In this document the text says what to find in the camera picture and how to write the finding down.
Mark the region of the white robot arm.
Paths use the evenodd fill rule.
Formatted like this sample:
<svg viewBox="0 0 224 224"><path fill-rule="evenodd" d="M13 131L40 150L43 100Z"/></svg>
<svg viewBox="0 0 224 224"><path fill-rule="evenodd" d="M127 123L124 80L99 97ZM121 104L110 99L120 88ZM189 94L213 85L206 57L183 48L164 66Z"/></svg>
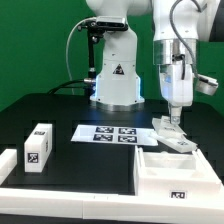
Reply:
<svg viewBox="0 0 224 224"><path fill-rule="evenodd" d="M103 32L102 70L96 77L91 104L111 111L140 108L140 78L136 74L137 36L128 27L129 15L153 15L154 64L160 90L167 100L170 122L180 123L182 108L190 106L195 90L212 95L218 82L200 75L196 46L224 41L220 22L224 0L86 0L96 14L94 27Z"/></svg>

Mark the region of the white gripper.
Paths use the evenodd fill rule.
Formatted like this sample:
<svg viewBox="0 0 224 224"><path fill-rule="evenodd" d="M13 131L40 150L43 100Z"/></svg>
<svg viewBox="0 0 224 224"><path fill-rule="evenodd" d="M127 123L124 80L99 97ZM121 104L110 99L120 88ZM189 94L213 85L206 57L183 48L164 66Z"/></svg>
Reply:
<svg viewBox="0 0 224 224"><path fill-rule="evenodd" d="M183 106L190 106L193 101L193 73L190 65L160 65L159 80L162 97L170 108L170 122L179 125Z"/></svg>

